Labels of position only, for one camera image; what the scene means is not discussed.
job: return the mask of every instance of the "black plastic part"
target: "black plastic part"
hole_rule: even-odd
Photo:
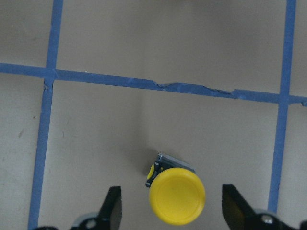
[[[153,164],[153,174],[152,176],[146,181],[146,187],[151,187],[152,182],[154,179],[159,175],[162,171],[170,168],[184,168],[190,170],[191,172],[195,173],[195,170],[191,168],[187,163],[180,161],[176,158],[173,158],[168,155],[164,155],[163,153],[159,153],[156,161]]]
[[[256,213],[232,184],[223,185],[223,216],[231,230],[245,230],[247,219]]]
[[[96,218],[88,218],[70,230],[119,230],[122,216],[121,188],[110,187]],[[58,230],[54,227],[40,227],[34,230]]]
[[[223,185],[222,209],[230,230],[297,230],[270,213],[256,214],[232,184]],[[299,230],[307,230],[306,221]]]

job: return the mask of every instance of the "yellow lid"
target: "yellow lid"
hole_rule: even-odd
[[[153,180],[149,192],[149,201],[155,214],[173,225],[184,225],[195,220],[204,208],[205,199],[201,180],[183,168],[161,172]]]

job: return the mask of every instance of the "floor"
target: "floor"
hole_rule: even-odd
[[[307,2],[1,4],[0,229],[69,229],[113,185],[121,229],[227,230],[222,184],[293,227],[307,219]],[[150,208],[159,151],[205,186],[186,226]]]

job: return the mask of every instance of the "cardboard surface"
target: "cardboard surface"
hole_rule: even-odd
[[[0,62],[45,66],[52,2],[1,1]]]
[[[64,2],[58,68],[279,92],[286,1]]]
[[[307,71],[307,1],[297,1],[296,4],[290,93],[293,95],[306,96],[307,79],[305,74]]]
[[[68,229],[122,186],[121,229],[175,229],[148,202],[146,175],[158,151],[195,167],[207,191],[200,218],[180,229],[227,229],[222,184],[266,209],[277,105],[57,80],[40,225]]]
[[[27,229],[43,83],[0,74],[0,229]]]
[[[307,108],[289,107],[287,139],[283,157],[278,215],[287,224],[298,228],[307,219]]]

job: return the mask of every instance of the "blue painter's tape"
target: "blue painter's tape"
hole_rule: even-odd
[[[51,69],[35,67],[35,66],[6,64],[6,63],[0,63],[0,72],[34,76],[34,77],[40,77],[40,78],[54,75],[54,71]]]
[[[38,140],[36,148],[34,176],[32,184],[32,194],[30,203],[30,214],[28,221],[28,229],[32,230],[37,227],[40,201],[43,187],[43,177],[45,169],[45,159],[47,150],[47,141],[49,133],[49,123],[51,115],[52,93],[53,93],[53,79],[45,79],[44,91],[42,98],[42,111],[40,115]]]
[[[272,165],[271,186],[269,194],[268,210],[277,212],[279,185],[281,181],[282,165],[283,165],[283,150],[286,135],[289,92],[290,92],[290,78],[292,66],[292,51],[293,51],[293,37],[295,26],[295,7],[296,0],[287,0],[286,19],[284,29],[283,41],[283,65],[280,86],[280,100],[277,115],[277,127],[275,137],[275,148]]]
[[[290,96],[289,104],[302,104],[307,106],[307,97]]]
[[[139,89],[161,90],[169,92],[191,93],[198,95],[206,95],[212,97],[224,97],[241,99],[247,101],[279,103],[279,95],[276,93],[234,90],[232,92],[211,89],[202,85],[173,83],[173,84],[156,84],[153,80],[127,78],[110,76],[103,74],[82,73],[65,70],[53,70],[42,67],[23,66],[15,64],[0,63],[1,73],[20,74],[27,76],[35,76],[40,78],[53,78],[54,72],[57,72],[61,80],[78,81],[94,84],[106,84],[115,86],[132,87]],[[290,95],[289,104],[302,104],[307,106],[307,97]]]
[[[167,92],[189,93],[196,95],[205,95],[211,97],[223,97],[232,99],[241,99],[257,102],[278,103],[279,95],[275,93],[234,90],[232,92],[211,89],[202,85],[171,83],[157,84],[153,80],[128,78],[119,76],[110,76],[93,73],[73,72],[67,70],[57,70],[57,78],[65,81],[77,81],[104,85],[114,85],[123,87],[133,87],[138,89],[158,90]]]
[[[54,0],[46,67],[55,69],[57,65],[59,34],[61,29],[63,0]]]

